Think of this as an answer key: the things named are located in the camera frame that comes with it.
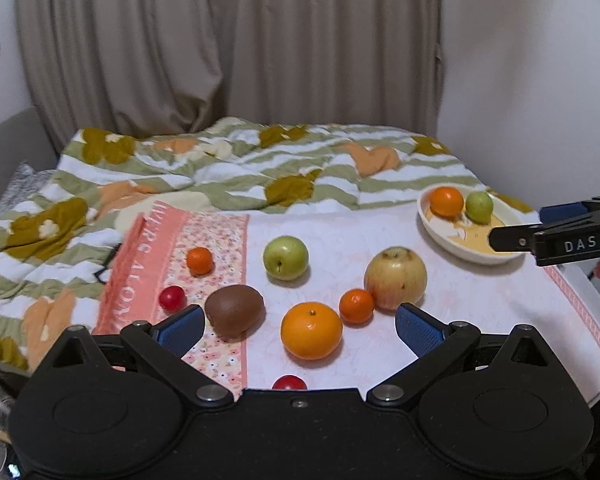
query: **mandarin orange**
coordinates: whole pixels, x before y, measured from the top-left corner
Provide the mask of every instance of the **mandarin orange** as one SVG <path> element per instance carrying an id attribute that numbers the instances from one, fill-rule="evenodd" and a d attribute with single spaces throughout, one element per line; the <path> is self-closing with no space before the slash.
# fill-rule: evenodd
<path id="1" fill-rule="evenodd" d="M 374 312 L 374 297 L 362 288 L 352 288 L 340 298 L 340 317 L 346 323 L 359 324 Z"/>
<path id="2" fill-rule="evenodd" d="M 429 196 L 431 212 L 442 218 L 455 218 L 462 212 L 464 197 L 455 187 L 439 187 Z"/>
<path id="3" fill-rule="evenodd" d="M 280 339 L 287 351 L 300 359 L 323 359 L 338 347 L 342 322 L 323 303 L 299 303 L 283 317 Z"/>
<path id="4" fill-rule="evenodd" d="M 193 276 L 204 276 L 214 270 L 214 256 L 206 247 L 196 247 L 187 253 L 187 267 Z"/>

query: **cherry tomato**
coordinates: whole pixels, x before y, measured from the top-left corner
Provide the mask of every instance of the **cherry tomato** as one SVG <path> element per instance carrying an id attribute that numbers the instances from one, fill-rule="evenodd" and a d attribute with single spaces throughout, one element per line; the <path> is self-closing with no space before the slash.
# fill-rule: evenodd
<path id="1" fill-rule="evenodd" d="M 272 390 L 306 390 L 305 382 L 295 375 L 283 375 L 273 386 Z"/>
<path id="2" fill-rule="evenodd" d="M 187 295 L 182 290 L 182 287 L 171 285 L 160 293 L 158 303 L 160 303 L 165 312 L 174 314 L 187 306 Z"/>

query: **bowl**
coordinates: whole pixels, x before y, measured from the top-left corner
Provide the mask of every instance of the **bowl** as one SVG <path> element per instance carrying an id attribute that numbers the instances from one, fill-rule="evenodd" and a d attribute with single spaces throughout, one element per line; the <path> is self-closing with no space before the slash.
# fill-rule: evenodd
<path id="1" fill-rule="evenodd" d="M 443 249 L 465 261 L 485 266 L 496 266 L 519 258 L 524 253 L 496 253 L 489 246 L 489 232 L 500 225 L 520 225 L 524 222 L 516 211 L 502 200 L 490 194 L 493 215 L 490 226 L 480 226 L 466 218 L 464 210 L 455 221 L 435 216 L 429 207 L 429 197 L 439 187 L 453 187 L 464 199 L 476 189 L 462 184 L 435 184 L 422 191 L 418 198 L 418 214 L 427 233 Z"/>

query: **curtain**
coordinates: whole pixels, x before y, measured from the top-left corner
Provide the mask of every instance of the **curtain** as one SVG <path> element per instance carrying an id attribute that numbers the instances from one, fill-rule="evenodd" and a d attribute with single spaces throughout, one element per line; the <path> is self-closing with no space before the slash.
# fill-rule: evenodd
<path id="1" fill-rule="evenodd" d="M 30 91 L 61 147 L 234 115 L 433 135 L 440 0 L 17 0 Z"/>

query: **bedspread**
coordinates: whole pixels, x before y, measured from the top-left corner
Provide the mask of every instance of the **bedspread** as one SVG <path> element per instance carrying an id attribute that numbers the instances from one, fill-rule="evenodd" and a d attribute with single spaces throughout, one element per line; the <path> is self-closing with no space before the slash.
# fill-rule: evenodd
<path id="1" fill-rule="evenodd" d="M 35 368 L 70 324 L 93 328 L 102 270 L 155 200 L 192 212 L 393 206 L 431 184 L 484 185 L 445 146 L 391 127 L 262 126 L 134 139 L 87 128 L 53 179 L 0 219 L 0 360 Z"/>

